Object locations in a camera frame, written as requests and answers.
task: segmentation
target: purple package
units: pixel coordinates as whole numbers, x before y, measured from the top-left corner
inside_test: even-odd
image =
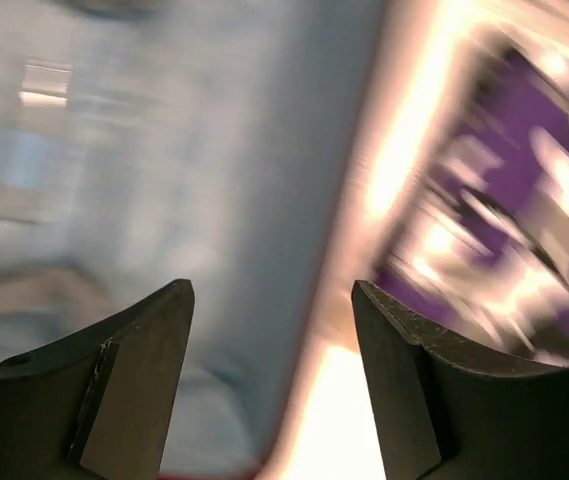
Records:
[[[569,364],[569,63],[511,49],[400,221],[376,283],[487,345]]]

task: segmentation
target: purple object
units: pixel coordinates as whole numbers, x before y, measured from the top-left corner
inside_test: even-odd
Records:
[[[556,81],[509,50],[491,73],[376,282],[478,341],[569,359],[569,64]]]

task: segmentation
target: blue surface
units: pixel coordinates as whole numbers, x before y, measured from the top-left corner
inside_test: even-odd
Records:
[[[127,22],[0,1],[0,124],[25,58],[72,68],[65,208],[0,221],[0,270],[72,262],[117,308],[192,279],[167,472],[250,468],[274,439],[384,3],[185,0]],[[36,346],[2,335],[1,355]]]

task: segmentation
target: purple and white patterned fabric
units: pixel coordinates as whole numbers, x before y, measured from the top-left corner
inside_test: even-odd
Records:
[[[377,284],[482,343],[569,364],[569,63],[517,50],[437,153]]]

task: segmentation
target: black plastic part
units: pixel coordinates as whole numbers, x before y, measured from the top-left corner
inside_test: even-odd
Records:
[[[0,364],[0,480],[155,480],[194,295],[140,303]]]
[[[504,354],[353,290],[388,479],[569,478],[569,368]]]

